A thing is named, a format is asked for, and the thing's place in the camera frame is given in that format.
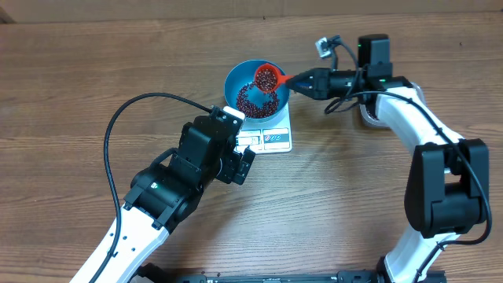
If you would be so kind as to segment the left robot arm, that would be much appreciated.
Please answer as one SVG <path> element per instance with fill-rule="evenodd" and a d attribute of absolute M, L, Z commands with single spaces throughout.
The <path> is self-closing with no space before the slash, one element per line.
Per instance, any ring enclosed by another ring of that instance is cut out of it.
<path fill-rule="evenodd" d="M 192 214 L 214 181 L 238 185 L 255 153 L 236 150 L 245 115 L 215 107 L 182 129 L 179 145 L 161 153 L 130 184 L 107 234 L 74 282 L 128 282 L 139 266 Z"/>

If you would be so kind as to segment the red measuring scoop blue handle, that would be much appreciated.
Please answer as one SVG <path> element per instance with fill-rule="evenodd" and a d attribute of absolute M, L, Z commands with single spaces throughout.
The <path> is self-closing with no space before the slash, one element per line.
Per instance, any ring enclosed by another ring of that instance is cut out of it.
<path fill-rule="evenodd" d="M 271 93 L 291 78 L 292 75 L 283 75 L 275 65 L 262 64 L 255 71 L 254 84 L 263 93 Z"/>

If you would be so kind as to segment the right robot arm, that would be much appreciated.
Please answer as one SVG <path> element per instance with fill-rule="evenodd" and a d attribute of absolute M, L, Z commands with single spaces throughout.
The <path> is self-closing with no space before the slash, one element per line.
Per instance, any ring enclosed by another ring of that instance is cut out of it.
<path fill-rule="evenodd" d="M 391 129 L 411 152 L 404 196 L 408 226 L 373 271 L 341 271 L 340 282 L 444 282 L 431 265 L 450 245 L 471 244 L 473 226 L 492 227 L 489 150 L 480 139 L 463 138 L 423 102 L 420 87 L 393 73 L 385 34 L 363 35 L 350 51 L 354 69 L 312 68 L 286 80 L 286 87 L 328 102 L 359 106 L 369 123 Z"/>

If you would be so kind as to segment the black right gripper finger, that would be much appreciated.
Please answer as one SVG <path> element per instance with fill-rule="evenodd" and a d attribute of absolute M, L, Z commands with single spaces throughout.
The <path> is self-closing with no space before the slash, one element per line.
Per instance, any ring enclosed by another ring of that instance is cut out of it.
<path fill-rule="evenodd" d="M 287 85 L 311 85 L 314 81 L 314 70 L 310 69 L 305 72 L 301 72 L 298 75 L 293 75 L 289 77 L 285 83 Z"/>
<path fill-rule="evenodd" d="M 306 97 L 314 96 L 313 86 L 308 83 L 289 83 L 288 88 Z"/>

